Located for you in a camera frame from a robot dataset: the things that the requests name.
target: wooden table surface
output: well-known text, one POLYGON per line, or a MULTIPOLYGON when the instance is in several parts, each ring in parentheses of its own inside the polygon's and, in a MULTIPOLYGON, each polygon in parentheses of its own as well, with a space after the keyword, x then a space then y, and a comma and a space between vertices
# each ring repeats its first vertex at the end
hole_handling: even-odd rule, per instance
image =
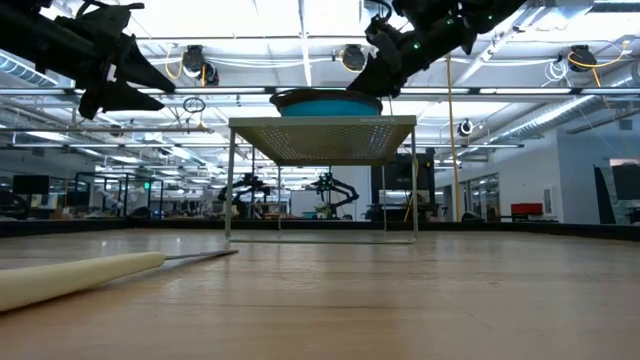
MULTIPOLYGON (((415 246, 233 244, 238 255, 167 263, 2 314, 0 354, 11 360, 640 358, 640 244, 521 233, 421 237, 415 246)), ((0 268, 225 246, 221 232, 200 230, 2 239, 0 268)))

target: red box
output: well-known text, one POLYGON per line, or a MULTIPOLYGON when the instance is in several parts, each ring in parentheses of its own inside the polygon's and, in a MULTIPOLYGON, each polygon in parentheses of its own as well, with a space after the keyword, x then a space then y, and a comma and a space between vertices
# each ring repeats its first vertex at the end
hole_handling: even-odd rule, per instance
POLYGON ((542 215, 542 203, 511 204, 511 215, 542 215))

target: perforated metal tabletop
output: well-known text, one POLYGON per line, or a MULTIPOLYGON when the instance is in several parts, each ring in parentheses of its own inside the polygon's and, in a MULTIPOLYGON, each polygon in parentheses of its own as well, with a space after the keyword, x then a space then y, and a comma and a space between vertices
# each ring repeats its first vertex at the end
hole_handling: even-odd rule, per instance
POLYGON ((415 116, 234 118, 229 127, 280 166, 380 166, 416 123, 415 116))

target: ventilation duct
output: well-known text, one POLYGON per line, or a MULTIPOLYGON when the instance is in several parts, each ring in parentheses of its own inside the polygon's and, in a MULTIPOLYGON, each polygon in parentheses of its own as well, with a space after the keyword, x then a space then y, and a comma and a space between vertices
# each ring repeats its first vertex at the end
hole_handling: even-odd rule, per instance
MULTIPOLYGON (((638 74, 633 74, 633 71, 637 71, 638 69, 637 64, 638 62, 636 61, 630 66, 624 66, 608 74, 602 86, 639 86, 640 81, 636 79, 640 79, 640 77, 638 74)), ((579 96, 562 103, 545 105, 512 122, 512 128, 510 130, 502 132, 492 138, 485 137, 476 140, 476 142, 495 144, 511 140, 512 138, 522 139, 539 135, 582 116, 582 113, 591 113, 599 110, 602 106, 604 106, 604 99, 599 95, 579 96)))
POLYGON ((58 82, 52 78, 31 69, 29 66, 16 61, 2 52, 0 52, 0 71, 13 75, 37 87, 53 87, 58 85, 58 82))

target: blue bowl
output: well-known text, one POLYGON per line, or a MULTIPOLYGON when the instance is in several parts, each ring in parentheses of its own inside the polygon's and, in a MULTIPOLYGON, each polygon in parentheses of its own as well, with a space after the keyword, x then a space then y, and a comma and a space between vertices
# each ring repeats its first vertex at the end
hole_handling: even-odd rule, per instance
POLYGON ((289 90, 271 97, 284 117, 290 116, 376 116, 382 103, 365 94, 345 90, 289 90))

